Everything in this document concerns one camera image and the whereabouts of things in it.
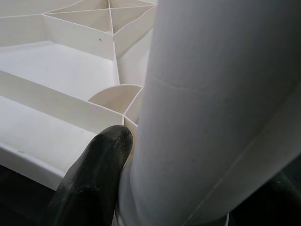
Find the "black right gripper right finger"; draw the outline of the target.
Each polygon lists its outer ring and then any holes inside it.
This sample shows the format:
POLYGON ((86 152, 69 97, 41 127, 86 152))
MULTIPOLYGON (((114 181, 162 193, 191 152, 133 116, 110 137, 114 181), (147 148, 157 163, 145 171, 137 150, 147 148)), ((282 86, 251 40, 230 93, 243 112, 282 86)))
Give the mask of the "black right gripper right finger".
POLYGON ((299 226, 301 193, 278 174, 238 205, 230 219, 231 226, 299 226))

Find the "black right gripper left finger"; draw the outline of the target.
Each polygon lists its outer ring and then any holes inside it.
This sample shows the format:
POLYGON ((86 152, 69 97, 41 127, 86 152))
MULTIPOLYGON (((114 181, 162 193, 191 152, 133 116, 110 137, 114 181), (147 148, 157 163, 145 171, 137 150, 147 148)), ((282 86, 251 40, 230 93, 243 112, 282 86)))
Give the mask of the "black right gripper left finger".
POLYGON ((47 226, 112 225, 118 186, 133 145, 130 129, 97 134, 63 177, 46 211, 47 226))

